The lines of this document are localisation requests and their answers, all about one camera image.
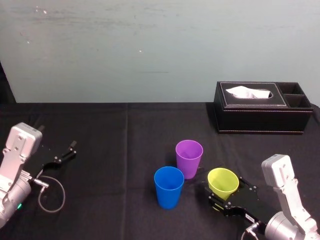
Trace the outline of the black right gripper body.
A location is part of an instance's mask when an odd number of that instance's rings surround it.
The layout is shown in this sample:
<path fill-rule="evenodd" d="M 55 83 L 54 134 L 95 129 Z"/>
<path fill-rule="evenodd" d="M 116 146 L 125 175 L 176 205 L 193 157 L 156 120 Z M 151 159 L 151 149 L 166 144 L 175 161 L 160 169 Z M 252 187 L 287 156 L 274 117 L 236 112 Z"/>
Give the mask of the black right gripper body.
<path fill-rule="evenodd" d="M 239 190 L 228 199 L 228 216 L 240 216 L 250 223 L 267 224 L 276 214 L 276 210 L 267 203 L 258 199 L 257 193 L 252 190 Z"/>

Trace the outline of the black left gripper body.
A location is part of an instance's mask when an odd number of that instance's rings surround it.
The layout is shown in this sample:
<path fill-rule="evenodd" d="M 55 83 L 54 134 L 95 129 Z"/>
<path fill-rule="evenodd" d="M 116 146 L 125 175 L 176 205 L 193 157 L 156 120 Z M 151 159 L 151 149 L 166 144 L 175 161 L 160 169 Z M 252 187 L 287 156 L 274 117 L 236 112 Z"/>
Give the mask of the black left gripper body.
<path fill-rule="evenodd" d="M 32 177 L 36 177 L 47 164 L 55 161 L 55 153 L 51 147 L 41 145 L 24 164 L 23 170 Z"/>

